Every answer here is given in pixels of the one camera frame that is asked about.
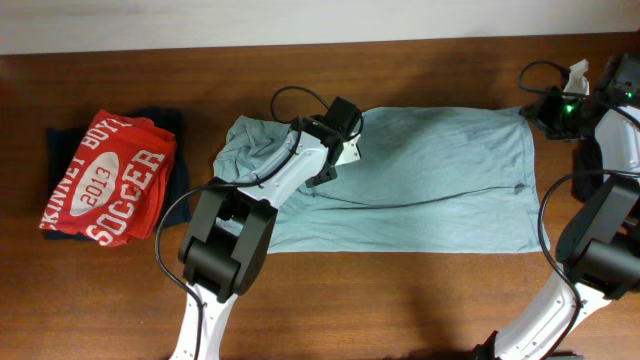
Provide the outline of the light blue t-shirt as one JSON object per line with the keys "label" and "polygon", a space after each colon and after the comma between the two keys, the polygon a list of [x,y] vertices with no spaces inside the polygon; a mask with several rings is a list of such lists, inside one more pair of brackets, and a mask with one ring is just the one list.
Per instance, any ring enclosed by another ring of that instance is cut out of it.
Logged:
{"label": "light blue t-shirt", "polygon": [[537,230],[532,133],[516,109],[380,107],[364,120],[360,159],[287,199],[271,252],[529,253],[548,244]]}

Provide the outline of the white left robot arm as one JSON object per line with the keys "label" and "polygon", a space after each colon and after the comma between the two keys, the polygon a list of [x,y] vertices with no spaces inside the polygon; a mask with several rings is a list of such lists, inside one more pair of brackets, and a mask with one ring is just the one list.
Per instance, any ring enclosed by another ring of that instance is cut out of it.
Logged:
{"label": "white left robot arm", "polygon": [[350,132],[303,118],[256,169],[196,189],[199,201],[178,250],[183,274],[172,278],[187,296],[172,358],[219,358],[234,302],[266,260],[279,208],[301,185],[333,176]]}

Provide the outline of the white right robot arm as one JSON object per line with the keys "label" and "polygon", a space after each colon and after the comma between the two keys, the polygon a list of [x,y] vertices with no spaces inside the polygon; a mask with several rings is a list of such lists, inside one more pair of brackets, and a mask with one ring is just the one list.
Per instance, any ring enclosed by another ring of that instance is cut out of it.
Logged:
{"label": "white right robot arm", "polygon": [[561,178],[601,179],[543,254],[552,274],[509,326],[477,345],[475,359],[551,359],[587,317],[639,289],[639,93],[627,85],[592,94],[550,88],[534,107],[551,137],[593,141],[599,166]]}

